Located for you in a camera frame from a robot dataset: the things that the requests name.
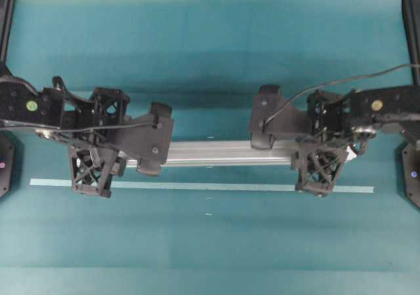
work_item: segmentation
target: white line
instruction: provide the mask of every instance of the white line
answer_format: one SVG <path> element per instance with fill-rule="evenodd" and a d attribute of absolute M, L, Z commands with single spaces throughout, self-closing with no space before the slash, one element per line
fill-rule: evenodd
<path fill-rule="evenodd" d="M 31 179 L 30 185 L 44 187 L 71 187 L 70 180 Z M 294 185 L 263 185 L 252 183 L 175 183 L 175 182 L 130 182 L 114 181 L 113 189 L 169 189 L 169 190 L 218 190 L 218 191 L 282 191 L 292 192 Z M 373 187 L 336 185 L 337 193 L 373 193 Z"/>

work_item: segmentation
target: round label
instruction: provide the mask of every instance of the round label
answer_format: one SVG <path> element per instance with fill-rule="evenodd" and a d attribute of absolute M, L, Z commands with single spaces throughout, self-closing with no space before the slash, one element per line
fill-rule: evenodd
<path fill-rule="evenodd" d="M 26 108 L 27 108 L 29 111 L 34 112 L 34 111 L 38 110 L 38 104 L 37 104 L 35 101 L 33 101 L 33 100 L 29 100 L 29 101 L 26 103 Z"/>

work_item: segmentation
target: black wire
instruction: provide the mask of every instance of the black wire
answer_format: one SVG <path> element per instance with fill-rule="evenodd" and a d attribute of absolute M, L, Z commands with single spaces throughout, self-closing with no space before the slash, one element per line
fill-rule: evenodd
<path fill-rule="evenodd" d="M 44 129 L 46 131 L 58 132 L 58 133 L 83 133 L 86 131 L 94 131 L 99 129 L 129 129 L 131 127 L 139 126 L 155 126 L 154 122 L 140 122 L 135 124 L 121 124 L 121 125 L 104 125 L 104 126 L 91 126 L 84 127 L 83 129 L 51 129 L 43 127 L 41 125 L 12 125 L 0 127 L 0 131 L 11 131 L 14 129 Z"/>
<path fill-rule="evenodd" d="M 407 67 L 412 67 L 412 68 L 420 68 L 420 64 L 401 64 L 401 65 L 397 65 L 395 67 L 389 68 L 388 70 L 383 70 L 381 72 L 377 72 L 377 73 L 373 73 L 373 74 L 366 74 L 366 75 L 359 75 L 359 76 L 351 76 L 351 77 L 347 77 L 347 78 L 343 78 L 343 79 L 336 79 L 333 81 L 329 81 L 327 83 L 321 83 L 319 85 L 316 86 L 312 86 L 306 89 L 303 89 L 302 91 L 298 92 L 296 95 L 292 96 L 289 100 L 287 100 L 285 103 L 283 103 L 283 105 L 277 109 L 277 111 L 275 111 L 275 113 L 273 113 L 271 116 L 269 116 L 266 120 L 264 125 L 267 125 L 269 122 L 271 122 L 276 116 L 278 116 L 280 113 L 282 113 L 282 111 L 289 106 L 293 101 L 295 101 L 296 99 L 298 99 L 299 97 L 311 92 L 311 91 L 315 91 L 315 90 L 319 90 L 321 88 L 324 88 L 326 86 L 330 86 L 330 85 L 338 85 L 340 83 L 348 83 L 350 81 L 357 81 L 357 80 L 362 80 L 362 79 L 368 79 L 368 78 L 374 78 L 377 76 L 382 76 L 388 73 L 391 73 L 395 70 L 399 70 L 401 68 L 407 68 Z"/>

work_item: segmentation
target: silver metal rail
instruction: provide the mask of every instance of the silver metal rail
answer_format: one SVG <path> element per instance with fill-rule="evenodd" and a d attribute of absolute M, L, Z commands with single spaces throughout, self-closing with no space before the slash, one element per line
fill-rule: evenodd
<path fill-rule="evenodd" d="M 276 141 L 272 149 L 251 148 L 250 141 L 172 142 L 163 167 L 288 165 L 295 141 Z M 136 160 L 127 161 L 137 167 Z"/>

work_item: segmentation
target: teal table surface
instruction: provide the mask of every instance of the teal table surface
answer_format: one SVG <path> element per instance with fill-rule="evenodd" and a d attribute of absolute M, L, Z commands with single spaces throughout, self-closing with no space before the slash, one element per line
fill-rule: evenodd
<path fill-rule="evenodd" d="M 130 94 L 130 115 L 173 107 L 174 141 L 248 139 L 252 95 L 409 62 L 401 0 L 17 0 L 7 63 L 36 88 Z M 411 83 L 410 70 L 331 88 Z M 297 105 L 304 106 L 304 99 Z M 17 147 L 0 201 L 0 294 L 418 294 L 420 211 L 404 196 L 403 138 L 380 134 L 339 185 L 373 193 L 171 190 L 292 185 L 281 167 L 128 169 L 109 200 L 68 187 L 66 149 Z"/>

